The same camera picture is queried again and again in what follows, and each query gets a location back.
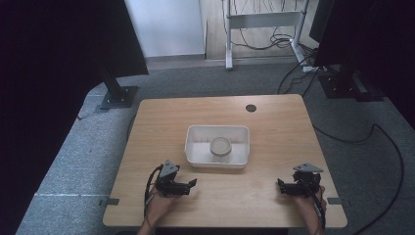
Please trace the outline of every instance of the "white wall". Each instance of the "white wall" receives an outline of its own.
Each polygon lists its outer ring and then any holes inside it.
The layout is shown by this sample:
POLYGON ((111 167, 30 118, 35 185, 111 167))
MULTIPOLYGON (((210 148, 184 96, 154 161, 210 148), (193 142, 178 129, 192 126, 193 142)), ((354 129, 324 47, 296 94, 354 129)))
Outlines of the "white wall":
POLYGON ((205 52, 199 0, 125 0, 144 57, 205 52))

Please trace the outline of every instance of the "wooden table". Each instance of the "wooden table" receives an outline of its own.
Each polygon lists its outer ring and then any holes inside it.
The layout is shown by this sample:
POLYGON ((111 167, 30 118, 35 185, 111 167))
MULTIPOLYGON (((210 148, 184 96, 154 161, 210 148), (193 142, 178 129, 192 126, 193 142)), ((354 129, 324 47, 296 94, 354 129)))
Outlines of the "wooden table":
MULTIPOLYGON (((176 182, 198 178, 159 226, 299 227, 302 220, 275 182, 293 183, 293 167, 324 170, 325 198, 338 198, 302 97, 264 95, 156 99, 141 102, 108 205, 108 226, 139 226, 151 172, 165 160, 180 165, 176 182), (247 105, 255 105, 250 113, 247 105), (184 153, 191 125, 244 125, 251 133, 249 162, 243 169, 192 167, 184 153)), ((327 206, 327 227, 346 226, 341 205, 327 206)))

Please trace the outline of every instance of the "black curtain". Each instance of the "black curtain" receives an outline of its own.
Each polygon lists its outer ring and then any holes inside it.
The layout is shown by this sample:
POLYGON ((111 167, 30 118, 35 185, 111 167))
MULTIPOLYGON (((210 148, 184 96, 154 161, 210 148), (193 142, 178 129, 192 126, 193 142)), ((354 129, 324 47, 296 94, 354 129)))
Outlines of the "black curtain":
POLYGON ((123 0, 0 0, 0 231, 14 234, 86 94, 147 74, 123 0))

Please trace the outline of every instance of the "desk leg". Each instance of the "desk leg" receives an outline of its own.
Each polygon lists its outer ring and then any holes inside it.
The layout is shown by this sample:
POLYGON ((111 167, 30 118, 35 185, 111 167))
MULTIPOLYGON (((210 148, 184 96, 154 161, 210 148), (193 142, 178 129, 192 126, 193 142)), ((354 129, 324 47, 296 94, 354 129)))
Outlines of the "desk leg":
POLYGON ((226 1, 226 69, 228 71, 231 71, 233 69, 232 67, 232 39, 231 39, 231 1, 226 1))
POLYGON ((307 66, 307 62, 304 60, 304 55, 299 47, 299 41, 301 37, 302 27, 304 26, 305 16, 307 15, 308 1, 305 0, 304 5, 301 10, 299 22, 296 25, 296 36, 294 37, 291 47, 293 48, 294 53, 296 54, 297 60, 301 62, 301 66, 307 66))

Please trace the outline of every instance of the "human hand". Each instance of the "human hand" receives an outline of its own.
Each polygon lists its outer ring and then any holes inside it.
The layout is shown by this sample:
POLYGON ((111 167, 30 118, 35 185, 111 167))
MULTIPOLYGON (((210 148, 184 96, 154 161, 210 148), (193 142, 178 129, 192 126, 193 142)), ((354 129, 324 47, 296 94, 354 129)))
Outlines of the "human hand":
POLYGON ((153 187, 150 191, 150 199, 146 202, 146 214, 138 235, 151 234, 159 220, 170 211, 174 202, 180 197, 181 195, 166 197, 156 187, 153 187))
MULTIPOLYGON (((323 186, 320 187, 315 196, 320 201, 323 211, 326 211, 327 202, 323 199, 323 193, 325 188, 323 186)), ((324 234, 322 224, 320 224, 320 218, 316 212, 316 208, 314 206, 314 201, 311 197, 300 197, 300 196, 290 196, 291 199, 296 204, 297 210, 299 211, 302 219, 304 220, 305 226, 308 230, 310 235, 322 235, 324 234)))

